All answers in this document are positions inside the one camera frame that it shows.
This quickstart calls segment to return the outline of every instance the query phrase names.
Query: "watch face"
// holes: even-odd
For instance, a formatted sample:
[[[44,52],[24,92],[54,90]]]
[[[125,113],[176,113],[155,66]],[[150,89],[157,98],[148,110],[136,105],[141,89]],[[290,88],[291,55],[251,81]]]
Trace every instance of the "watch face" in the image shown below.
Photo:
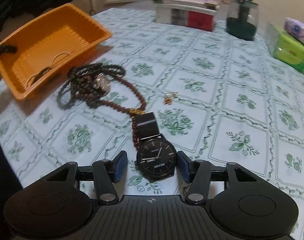
[[[136,161],[141,170],[149,177],[159,179],[173,172],[176,150],[166,140],[151,139],[139,148]]]

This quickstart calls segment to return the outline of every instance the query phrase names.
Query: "green tissue pack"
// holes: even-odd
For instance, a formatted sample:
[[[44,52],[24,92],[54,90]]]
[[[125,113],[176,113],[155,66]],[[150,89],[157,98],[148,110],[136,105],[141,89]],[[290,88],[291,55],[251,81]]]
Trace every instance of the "green tissue pack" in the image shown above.
[[[265,43],[272,57],[304,74],[304,45],[300,41],[268,22]]]

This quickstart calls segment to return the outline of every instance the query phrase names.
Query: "silver pendant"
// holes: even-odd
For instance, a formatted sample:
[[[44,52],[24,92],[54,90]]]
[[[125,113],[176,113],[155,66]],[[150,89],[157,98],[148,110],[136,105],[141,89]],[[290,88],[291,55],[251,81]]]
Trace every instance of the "silver pendant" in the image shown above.
[[[101,89],[104,94],[102,97],[106,96],[111,91],[111,83],[106,75],[103,73],[99,74],[95,78],[96,89]]]

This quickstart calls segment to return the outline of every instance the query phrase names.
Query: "purple tissue box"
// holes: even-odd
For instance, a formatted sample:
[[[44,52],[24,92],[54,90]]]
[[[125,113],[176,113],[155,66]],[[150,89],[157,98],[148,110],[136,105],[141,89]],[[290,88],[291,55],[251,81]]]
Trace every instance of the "purple tissue box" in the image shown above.
[[[304,44],[304,24],[298,20],[287,18],[284,30]]]

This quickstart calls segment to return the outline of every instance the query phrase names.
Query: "watch strap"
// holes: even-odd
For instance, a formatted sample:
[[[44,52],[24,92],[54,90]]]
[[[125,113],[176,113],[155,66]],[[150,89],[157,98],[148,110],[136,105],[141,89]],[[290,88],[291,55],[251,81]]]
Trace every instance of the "watch strap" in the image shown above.
[[[137,128],[137,136],[140,140],[159,135],[159,127],[153,112],[138,114],[134,117]]]

